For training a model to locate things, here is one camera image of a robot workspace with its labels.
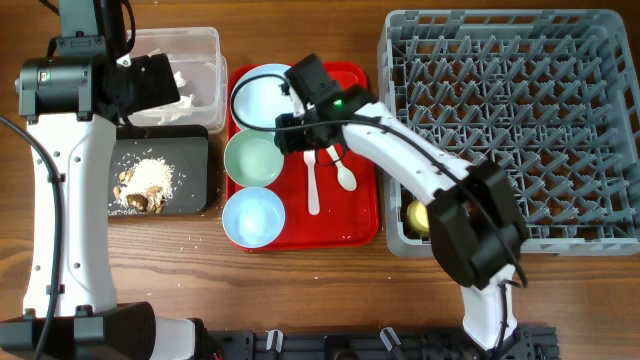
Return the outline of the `light blue bowl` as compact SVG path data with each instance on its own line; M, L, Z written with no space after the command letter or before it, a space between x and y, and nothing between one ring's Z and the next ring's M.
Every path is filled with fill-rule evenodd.
M227 237L246 249L263 248L274 242L285 222L286 211L281 199L261 187L239 190L228 199L222 212Z

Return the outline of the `food scraps and rice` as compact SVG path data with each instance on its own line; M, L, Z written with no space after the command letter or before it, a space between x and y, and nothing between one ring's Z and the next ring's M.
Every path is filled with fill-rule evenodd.
M141 155L126 152L111 163L112 199L109 216L162 214L177 197L186 174L164 157L150 157L151 148Z

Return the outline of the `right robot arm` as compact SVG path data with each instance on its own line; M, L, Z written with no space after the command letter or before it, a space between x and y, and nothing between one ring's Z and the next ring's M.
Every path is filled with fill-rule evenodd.
M517 328L511 290L528 284L519 263L526 224L504 170L491 160L473 165L433 145L367 88L343 88L314 54L285 71L281 89L294 110L276 119L280 151L339 143L424 204L433 254L461 288L463 329L499 358Z

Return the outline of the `white napkin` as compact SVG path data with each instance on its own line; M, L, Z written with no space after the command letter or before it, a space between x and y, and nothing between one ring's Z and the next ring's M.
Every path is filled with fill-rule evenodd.
M179 118L190 116L193 113L195 82L192 79L186 78L181 71L176 71L173 74L173 79L181 95L178 101L168 105L158 106L151 110L150 117L157 118L158 125L175 122Z

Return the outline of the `light blue plate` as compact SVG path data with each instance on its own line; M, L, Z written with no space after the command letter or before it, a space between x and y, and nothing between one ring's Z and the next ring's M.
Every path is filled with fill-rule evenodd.
M286 64L265 64L250 69L239 78L237 84L262 75L242 87L232 101L236 114L244 123L274 128L279 115L295 112L291 98L280 88L282 77L289 68Z

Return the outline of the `white plastic spoon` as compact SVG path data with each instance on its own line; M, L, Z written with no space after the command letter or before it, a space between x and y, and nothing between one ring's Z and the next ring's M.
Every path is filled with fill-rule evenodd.
M340 186L346 191L353 192L357 189L357 180L353 172L348 169L341 161L334 146L330 146L326 149L326 152L330 156L337 168L337 180Z

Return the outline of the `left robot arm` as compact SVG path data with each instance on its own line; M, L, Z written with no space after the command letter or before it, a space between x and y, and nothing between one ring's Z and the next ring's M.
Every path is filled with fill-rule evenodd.
M164 54L135 57L126 1L62 1L61 32L22 66L15 88L34 169L34 251L23 312L1 324L21 359L218 359L197 318L117 300L108 254L108 172L119 127L176 102Z

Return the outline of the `yellow cup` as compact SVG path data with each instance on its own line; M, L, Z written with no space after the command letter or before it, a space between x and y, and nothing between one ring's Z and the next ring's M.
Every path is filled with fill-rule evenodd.
M415 232L422 235L430 233L427 208L418 199L413 200L407 206L406 221Z

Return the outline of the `green bowl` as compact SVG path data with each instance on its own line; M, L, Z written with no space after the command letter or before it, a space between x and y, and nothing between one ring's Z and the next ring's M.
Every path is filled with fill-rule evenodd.
M242 187L266 187L284 168L284 155L274 134L242 130L233 135L224 151L224 166L230 179Z

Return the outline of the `white plastic fork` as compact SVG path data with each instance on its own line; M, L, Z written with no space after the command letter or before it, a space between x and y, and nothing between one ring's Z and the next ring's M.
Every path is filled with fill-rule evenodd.
M320 212L320 203L315 176L315 152L305 151L303 160L307 167L308 211L311 215L318 215Z

